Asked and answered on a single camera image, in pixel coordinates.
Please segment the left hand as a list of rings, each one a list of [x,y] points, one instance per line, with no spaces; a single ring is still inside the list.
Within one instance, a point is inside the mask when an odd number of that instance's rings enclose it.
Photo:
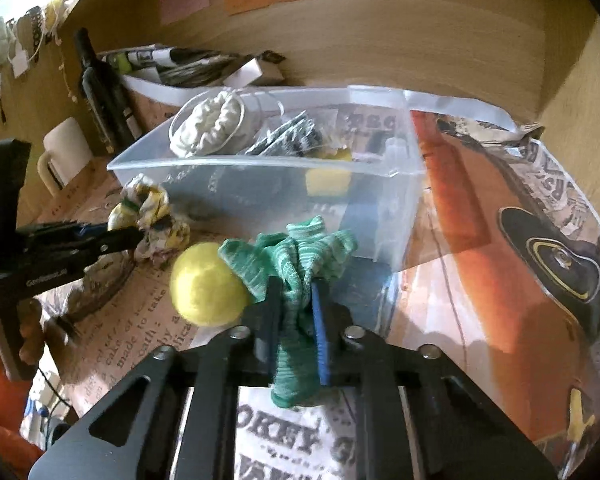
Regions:
[[[28,365],[38,365],[44,352],[44,333],[41,325],[42,306],[35,298],[23,299],[17,306],[20,335],[23,344],[19,357]]]

